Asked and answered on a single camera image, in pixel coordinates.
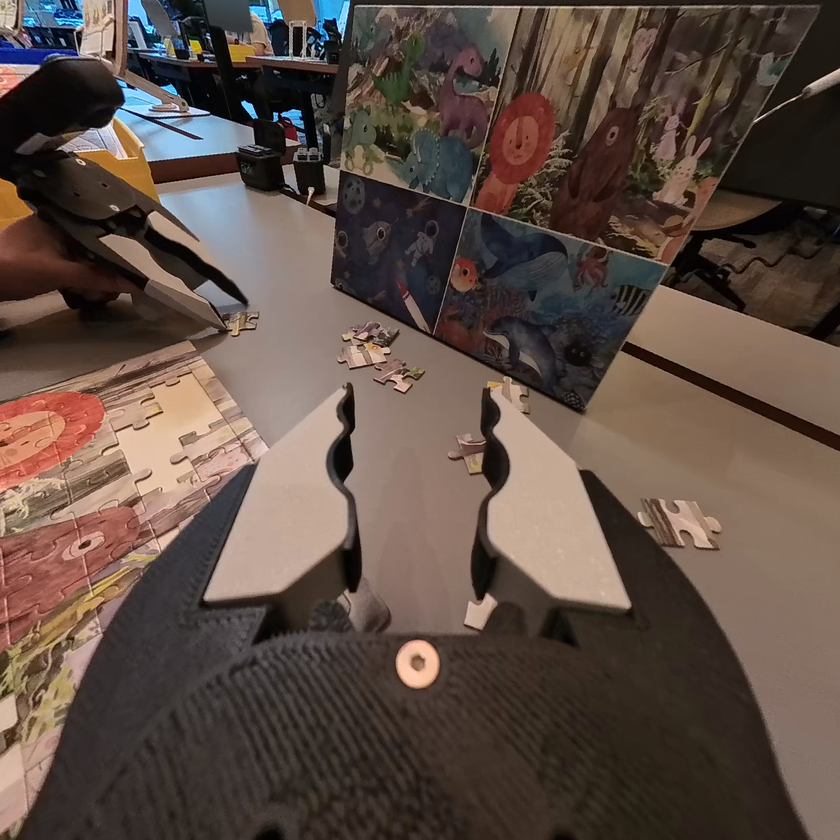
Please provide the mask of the thin black rod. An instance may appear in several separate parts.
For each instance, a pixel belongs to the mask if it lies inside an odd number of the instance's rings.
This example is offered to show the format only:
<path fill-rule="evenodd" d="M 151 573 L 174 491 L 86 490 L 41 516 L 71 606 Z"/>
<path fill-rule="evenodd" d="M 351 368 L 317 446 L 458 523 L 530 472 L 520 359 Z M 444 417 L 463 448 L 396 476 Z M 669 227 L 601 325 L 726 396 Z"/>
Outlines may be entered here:
<path fill-rule="evenodd" d="M 120 119 L 122 119 L 125 116 L 131 116 L 133 118 L 141 119 L 143 121 L 146 121 L 147 123 L 151 123 L 154 126 L 169 130 L 169 131 L 174 132 L 174 133 L 178 133 L 181 136 L 185 136 L 186 138 L 188 138 L 190 140 L 202 140 L 203 139 L 201 136 L 199 136 L 197 134 L 194 134 L 190 131 L 184 130 L 184 129 L 179 128 L 177 126 L 174 126 L 174 125 L 170 124 L 169 122 L 164 121 L 162 119 L 152 117 L 151 115 L 142 114 L 140 112 L 136 112 L 136 111 L 133 111 L 133 110 L 128 109 L 128 108 L 121 108 L 119 111 L 121 112 L 120 115 L 119 115 Z"/>

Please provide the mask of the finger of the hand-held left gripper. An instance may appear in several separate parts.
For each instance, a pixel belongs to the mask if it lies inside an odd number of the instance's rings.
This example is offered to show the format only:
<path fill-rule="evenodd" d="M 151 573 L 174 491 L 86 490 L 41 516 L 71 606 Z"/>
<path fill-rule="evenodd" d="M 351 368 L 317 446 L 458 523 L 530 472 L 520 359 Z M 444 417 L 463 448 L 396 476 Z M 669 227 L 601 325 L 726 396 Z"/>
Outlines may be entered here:
<path fill-rule="evenodd" d="M 197 293 L 206 282 L 247 307 L 249 300 L 206 251 L 202 242 L 158 203 L 142 203 L 140 241 L 151 263 L 142 268 L 147 276 L 143 293 L 170 308 L 211 308 Z"/>
<path fill-rule="evenodd" d="M 117 234 L 103 236 L 100 241 L 107 249 L 110 249 L 113 254 L 120 257 L 122 261 L 128 265 L 128 267 L 137 270 L 140 274 L 140 286 L 143 289 L 144 284 L 147 281 L 147 276 L 144 272 L 142 272 L 142 268 L 147 267 L 151 263 L 150 255 L 144 244 L 137 238 L 125 237 Z M 188 318 L 201 323 L 206 328 L 225 330 L 221 316 L 215 309 L 214 305 L 211 308 L 170 308 L 152 300 L 146 295 L 145 297 L 148 301 L 152 301 L 160 307 L 179 312 Z"/>

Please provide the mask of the white patterned puzzle piece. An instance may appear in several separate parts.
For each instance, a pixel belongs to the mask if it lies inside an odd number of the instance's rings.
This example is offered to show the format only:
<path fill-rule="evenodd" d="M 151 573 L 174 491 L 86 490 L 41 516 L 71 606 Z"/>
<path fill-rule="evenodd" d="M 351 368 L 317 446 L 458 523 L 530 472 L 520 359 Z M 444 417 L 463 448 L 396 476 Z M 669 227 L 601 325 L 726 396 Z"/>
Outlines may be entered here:
<path fill-rule="evenodd" d="M 486 387 L 496 396 L 508 400 L 520 413 L 530 414 L 529 388 L 504 376 L 500 381 L 488 381 Z"/>

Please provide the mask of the background desk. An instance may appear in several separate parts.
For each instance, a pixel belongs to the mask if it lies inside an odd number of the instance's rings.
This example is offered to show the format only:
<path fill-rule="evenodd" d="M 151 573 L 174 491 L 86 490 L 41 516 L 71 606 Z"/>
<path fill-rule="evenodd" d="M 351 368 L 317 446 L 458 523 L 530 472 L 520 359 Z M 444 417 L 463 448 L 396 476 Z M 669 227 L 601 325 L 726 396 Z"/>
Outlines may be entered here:
<path fill-rule="evenodd" d="M 147 49 L 129 48 L 129 53 L 138 57 L 146 58 L 147 60 L 157 61 L 158 63 L 169 64 L 179 67 L 199 68 L 205 67 L 207 69 L 215 69 L 217 63 L 215 58 L 208 60 L 198 59 L 177 59 L 168 56 L 160 51 L 153 51 Z M 267 67 L 274 70 L 292 70 L 295 72 L 311 73 L 320 76 L 334 77 L 338 74 L 340 66 L 338 64 L 330 64 L 325 61 L 316 59 L 297 59 L 297 58 L 282 58 L 277 56 L 242 56 L 241 60 L 232 58 L 233 68 L 236 70 L 255 69 Z"/>

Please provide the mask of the wooden stand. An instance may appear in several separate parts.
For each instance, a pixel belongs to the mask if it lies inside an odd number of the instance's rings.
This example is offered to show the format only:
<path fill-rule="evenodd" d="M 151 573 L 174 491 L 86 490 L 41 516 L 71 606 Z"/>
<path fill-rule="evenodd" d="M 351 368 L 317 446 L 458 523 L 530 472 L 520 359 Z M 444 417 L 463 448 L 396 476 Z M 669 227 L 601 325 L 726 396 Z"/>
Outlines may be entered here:
<path fill-rule="evenodd" d="M 187 101 L 132 73 L 128 68 L 129 3 L 127 1 L 82 1 L 79 52 L 99 60 L 112 75 L 158 101 L 152 113 L 185 117 Z"/>

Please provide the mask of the green-tipped puzzle piece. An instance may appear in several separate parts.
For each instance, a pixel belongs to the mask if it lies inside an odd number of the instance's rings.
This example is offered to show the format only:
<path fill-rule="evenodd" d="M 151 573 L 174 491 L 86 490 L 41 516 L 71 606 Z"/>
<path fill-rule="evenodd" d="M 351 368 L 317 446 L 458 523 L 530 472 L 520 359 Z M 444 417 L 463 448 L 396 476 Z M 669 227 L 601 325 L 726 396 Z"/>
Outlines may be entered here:
<path fill-rule="evenodd" d="M 388 360 L 374 365 L 377 375 L 374 382 L 380 385 L 392 385 L 394 392 L 405 394 L 411 390 L 413 384 L 425 374 L 425 369 L 419 366 L 409 366 L 401 360 Z"/>

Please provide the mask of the white gooseneck microphone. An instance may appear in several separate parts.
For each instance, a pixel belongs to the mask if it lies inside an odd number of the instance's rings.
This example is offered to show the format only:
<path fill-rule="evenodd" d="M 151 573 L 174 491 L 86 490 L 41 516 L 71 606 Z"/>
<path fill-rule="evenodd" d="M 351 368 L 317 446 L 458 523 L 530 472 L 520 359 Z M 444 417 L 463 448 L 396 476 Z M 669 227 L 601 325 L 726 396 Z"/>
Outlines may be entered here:
<path fill-rule="evenodd" d="M 836 86 L 839 85 L 839 78 L 840 78 L 840 69 L 836 68 L 830 73 L 825 74 L 824 76 L 810 82 L 808 85 L 803 87 L 803 89 L 797 93 L 792 98 L 789 98 L 780 104 L 776 105 L 775 107 L 771 108 L 769 111 L 762 113 L 758 118 L 752 121 L 752 126 L 760 124 L 762 121 L 766 120 L 771 115 L 783 110 L 784 108 L 800 101 L 804 101 L 807 99 L 811 99 L 815 96 L 818 96 L 822 92 L 828 91 Z"/>

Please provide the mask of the illustrated puzzle box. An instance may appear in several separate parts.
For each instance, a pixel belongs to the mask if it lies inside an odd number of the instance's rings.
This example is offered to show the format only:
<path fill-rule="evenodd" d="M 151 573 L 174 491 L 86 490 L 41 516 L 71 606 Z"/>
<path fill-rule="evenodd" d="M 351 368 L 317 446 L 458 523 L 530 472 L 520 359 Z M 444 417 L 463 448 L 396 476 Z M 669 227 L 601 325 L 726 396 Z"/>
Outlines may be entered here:
<path fill-rule="evenodd" d="M 353 3 L 333 288 L 584 412 L 821 5 Z"/>

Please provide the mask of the dark purple puzzle piece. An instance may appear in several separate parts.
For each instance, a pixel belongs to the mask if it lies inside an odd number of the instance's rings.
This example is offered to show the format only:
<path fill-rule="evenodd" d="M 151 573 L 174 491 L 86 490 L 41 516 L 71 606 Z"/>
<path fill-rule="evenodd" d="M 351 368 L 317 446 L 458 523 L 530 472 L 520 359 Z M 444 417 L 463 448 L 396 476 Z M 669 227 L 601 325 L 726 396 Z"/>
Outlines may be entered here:
<path fill-rule="evenodd" d="M 473 437 L 472 434 L 459 434 L 456 436 L 456 444 L 456 449 L 448 451 L 448 459 L 463 461 L 472 476 L 482 474 L 486 440 L 483 437 Z"/>

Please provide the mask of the grey striped puzzle piece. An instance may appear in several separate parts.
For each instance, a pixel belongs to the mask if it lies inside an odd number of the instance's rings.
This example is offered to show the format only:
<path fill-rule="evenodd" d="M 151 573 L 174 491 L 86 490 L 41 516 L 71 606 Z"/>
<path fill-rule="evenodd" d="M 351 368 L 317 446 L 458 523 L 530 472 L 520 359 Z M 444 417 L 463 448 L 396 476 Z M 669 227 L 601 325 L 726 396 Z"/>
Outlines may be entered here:
<path fill-rule="evenodd" d="M 684 548 L 687 537 L 698 550 L 720 549 L 718 535 L 722 532 L 719 520 L 708 516 L 693 500 L 642 498 L 637 519 L 650 531 L 656 543 L 663 548 Z"/>

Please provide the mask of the white printed sheet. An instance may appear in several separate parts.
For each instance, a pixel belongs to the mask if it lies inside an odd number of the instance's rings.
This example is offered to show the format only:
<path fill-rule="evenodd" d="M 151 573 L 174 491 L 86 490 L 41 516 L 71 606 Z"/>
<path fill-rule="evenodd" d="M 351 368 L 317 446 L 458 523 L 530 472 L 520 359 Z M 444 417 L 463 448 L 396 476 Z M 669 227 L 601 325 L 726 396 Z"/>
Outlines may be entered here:
<path fill-rule="evenodd" d="M 101 129 L 89 129 L 73 137 L 60 147 L 63 151 L 75 153 L 89 153 L 95 151 L 109 152 L 117 160 L 128 160 L 137 156 L 137 139 L 129 132 L 123 138 L 118 125 L 111 121 Z"/>

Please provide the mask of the yellow plastic bin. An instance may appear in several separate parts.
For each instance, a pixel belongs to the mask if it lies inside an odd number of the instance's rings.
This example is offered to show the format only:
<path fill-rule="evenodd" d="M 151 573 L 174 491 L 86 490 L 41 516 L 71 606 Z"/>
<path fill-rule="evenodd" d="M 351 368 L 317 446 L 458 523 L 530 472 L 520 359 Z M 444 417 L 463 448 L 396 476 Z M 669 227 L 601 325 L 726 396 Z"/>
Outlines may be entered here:
<path fill-rule="evenodd" d="M 123 138 L 131 132 L 136 138 L 138 149 L 136 157 L 128 160 L 117 160 L 109 152 L 95 151 L 80 153 L 83 158 L 101 165 L 110 173 L 122 178 L 147 196 L 158 199 L 158 192 L 154 186 L 150 166 L 144 156 L 144 145 L 136 135 L 119 119 L 113 119 L 118 125 Z M 8 181 L 1 180 L 1 229 L 5 229 L 12 222 L 32 214 L 28 206 L 18 197 L 16 187 Z"/>

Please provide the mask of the black partition panel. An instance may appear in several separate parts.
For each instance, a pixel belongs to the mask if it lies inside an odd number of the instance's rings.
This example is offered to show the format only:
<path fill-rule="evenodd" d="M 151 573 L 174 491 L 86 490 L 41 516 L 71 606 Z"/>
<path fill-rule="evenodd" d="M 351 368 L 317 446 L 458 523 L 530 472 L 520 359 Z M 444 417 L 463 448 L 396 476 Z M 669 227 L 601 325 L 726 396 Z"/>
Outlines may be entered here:
<path fill-rule="evenodd" d="M 839 2 L 822 2 L 764 110 L 787 101 L 838 66 Z M 838 210 L 838 87 L 792 103 L 752 128 L 720 188 Z"/>

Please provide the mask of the partly assembled jigsaw puzzle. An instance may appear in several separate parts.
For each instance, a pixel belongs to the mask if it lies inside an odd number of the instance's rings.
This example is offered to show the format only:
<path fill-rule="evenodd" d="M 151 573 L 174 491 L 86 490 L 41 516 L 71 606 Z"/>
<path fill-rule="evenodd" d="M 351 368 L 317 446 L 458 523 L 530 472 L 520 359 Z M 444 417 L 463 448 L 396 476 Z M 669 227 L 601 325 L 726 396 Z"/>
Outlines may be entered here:
<path fill-rule="evenodd" d="M 134 583 L 266 445 L 191 342 L 2 403 L 1 829 Z"/>

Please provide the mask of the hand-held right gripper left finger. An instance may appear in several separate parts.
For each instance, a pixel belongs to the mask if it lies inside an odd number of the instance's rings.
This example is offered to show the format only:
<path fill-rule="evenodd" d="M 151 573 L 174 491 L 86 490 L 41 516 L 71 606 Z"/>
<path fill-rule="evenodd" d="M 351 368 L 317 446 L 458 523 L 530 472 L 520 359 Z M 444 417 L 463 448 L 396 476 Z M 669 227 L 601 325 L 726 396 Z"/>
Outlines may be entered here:
<path fill-rule="evenodd" d="M 267 606 L 304 629 L 312 608 L 361 579 L 354 462 L 354 389 L 344 384 L 263 454 L 209 578 L 212 607 Z"/>

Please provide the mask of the person's left hand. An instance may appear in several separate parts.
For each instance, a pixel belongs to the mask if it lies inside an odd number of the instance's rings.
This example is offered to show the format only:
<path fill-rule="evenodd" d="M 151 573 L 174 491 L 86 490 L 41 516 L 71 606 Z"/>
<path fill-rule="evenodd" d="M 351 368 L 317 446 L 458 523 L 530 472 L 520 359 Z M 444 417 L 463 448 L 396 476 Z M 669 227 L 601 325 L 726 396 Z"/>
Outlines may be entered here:
<path fill-rule="evenodd" d="M 35 215 L 18 219 L 1 232 L 1 302 L 54 291 L 111 301 L 135 290 L 128 280 L 73 259 L 61 237 Z"/>

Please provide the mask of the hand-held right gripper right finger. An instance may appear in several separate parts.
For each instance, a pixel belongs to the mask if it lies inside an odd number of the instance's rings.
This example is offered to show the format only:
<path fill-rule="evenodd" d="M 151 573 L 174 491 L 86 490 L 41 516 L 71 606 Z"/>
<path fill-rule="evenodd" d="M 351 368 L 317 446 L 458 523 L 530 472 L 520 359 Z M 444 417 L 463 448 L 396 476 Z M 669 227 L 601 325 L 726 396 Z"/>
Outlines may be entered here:
<path fill-rule="evenodd" d="M 572 457 L 488 388 L 480 431 L 489 491 L 472 548 L 474 602 L 491 593 L 497 607 L 521 608 L 531 632 L 559 610 L 629 614 L 632 603 Z"/>

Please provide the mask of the black pole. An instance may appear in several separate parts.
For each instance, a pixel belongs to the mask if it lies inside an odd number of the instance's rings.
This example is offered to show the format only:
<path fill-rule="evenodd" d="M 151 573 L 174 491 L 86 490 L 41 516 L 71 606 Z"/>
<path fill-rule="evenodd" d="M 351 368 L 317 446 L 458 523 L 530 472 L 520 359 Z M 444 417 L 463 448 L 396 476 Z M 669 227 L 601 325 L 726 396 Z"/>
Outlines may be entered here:
<path fill-rule="evenodd" d="M 238 100 L 236 99 L 235 93 L 235 74 L 233 69 L 233 63 L 230 59 L 229 51 L 228 51 L 228 42 L 226 38 L 225 31 L 215 25 L 209 26 L 209 32 L 211 35 L 211 40 L 213 44 L 213 52 L 215 55 L 216 66 L 217 66 L 217 74 L 219 75 L 225 108 L 227 111 L 227 118 L 230 121 L 236 121 L 236 106 L 238 105 Z"/>

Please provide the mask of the purple joined puzzle pieces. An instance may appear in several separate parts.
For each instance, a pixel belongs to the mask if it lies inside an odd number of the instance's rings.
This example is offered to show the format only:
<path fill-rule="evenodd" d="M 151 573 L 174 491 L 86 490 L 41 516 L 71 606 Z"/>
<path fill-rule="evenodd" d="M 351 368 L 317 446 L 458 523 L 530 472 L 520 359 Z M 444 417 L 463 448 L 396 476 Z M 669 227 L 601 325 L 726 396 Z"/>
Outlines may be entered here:
<path fill-rule="evenodd" d="M 342 335 L 342 341 L 359 345 L 370 343 L 379 348 L 389 348 L 399 336 L 398 328 L 390 327 L 376 321 L 368 321 L 353 326 L 350 331 Z"/>

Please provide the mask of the black battery charger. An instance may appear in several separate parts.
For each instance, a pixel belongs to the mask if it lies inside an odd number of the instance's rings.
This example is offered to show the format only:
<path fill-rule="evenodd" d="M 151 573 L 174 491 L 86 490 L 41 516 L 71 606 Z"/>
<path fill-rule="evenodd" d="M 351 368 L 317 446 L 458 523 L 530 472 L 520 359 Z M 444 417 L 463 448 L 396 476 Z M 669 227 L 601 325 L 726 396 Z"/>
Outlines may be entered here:
<path fill-rule="evenodd" d="M 294 154 L 292 165 L 299 194 L 306 197 L 309 186 L 316 189 L 315 196 L 322 196 L 326 193 L 324 163 L 319 148 L 298 148 Z"/>

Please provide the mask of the office chair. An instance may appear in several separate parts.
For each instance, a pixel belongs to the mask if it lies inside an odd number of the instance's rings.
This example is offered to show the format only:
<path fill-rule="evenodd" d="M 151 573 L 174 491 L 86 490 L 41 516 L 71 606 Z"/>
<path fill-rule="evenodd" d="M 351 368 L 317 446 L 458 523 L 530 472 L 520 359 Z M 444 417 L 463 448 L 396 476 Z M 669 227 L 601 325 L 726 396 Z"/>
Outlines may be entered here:
<path fill-rule="evenodd" d="M 777 268 L 788 256 L 809 259 L 811 256 L 802 251 L 802 232 L 795 231 L 794 238 L 775 257 L 754 253 L 741 267 L 721 264 L 704 256 L 703 247 L 711 241 L 719 240 L 754 251 L 759 246 L 756 237 L 788 232 L 788 224 L 800 220 L 799 212 L 800 208 L 796 205 L 763 197 L 731 191 L 714 195 L 688 234 L 686 242 L 680 247 L 666 275 L 665 286 L 677 288 L 697 278 L 733 305 L 737 312 L 746 312 L 747 302 L 732 288 L 732 278 L 740 276 L 752 266 L 760 265 L 767 270 Z"/>

